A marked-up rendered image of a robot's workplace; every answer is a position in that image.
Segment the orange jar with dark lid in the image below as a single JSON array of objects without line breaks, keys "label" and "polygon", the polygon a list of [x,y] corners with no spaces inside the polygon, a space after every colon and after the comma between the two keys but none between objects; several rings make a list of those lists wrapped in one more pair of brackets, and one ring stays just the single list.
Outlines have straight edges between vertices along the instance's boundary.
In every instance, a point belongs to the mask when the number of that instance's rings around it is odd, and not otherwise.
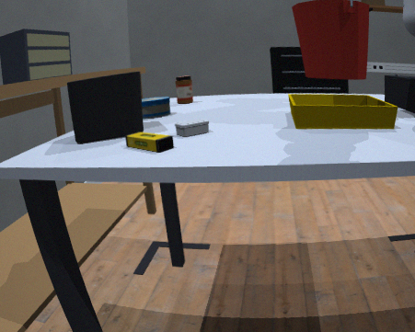
[{"label": "orange jar with dark lid", "polygon": [[177,103],[189,104],[193,102],[192,82],[190,76],[176,77]]}]

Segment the yellow shallow tray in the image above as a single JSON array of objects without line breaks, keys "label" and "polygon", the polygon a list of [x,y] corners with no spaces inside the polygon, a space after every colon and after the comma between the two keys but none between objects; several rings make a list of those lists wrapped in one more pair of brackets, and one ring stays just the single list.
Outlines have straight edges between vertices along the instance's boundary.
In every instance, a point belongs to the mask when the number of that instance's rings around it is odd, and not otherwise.
[{"label": "yellow shallow tray", "polygon": [[296,129],[395,127],[398,107],[368,95],[288,94],[288,97]]}]

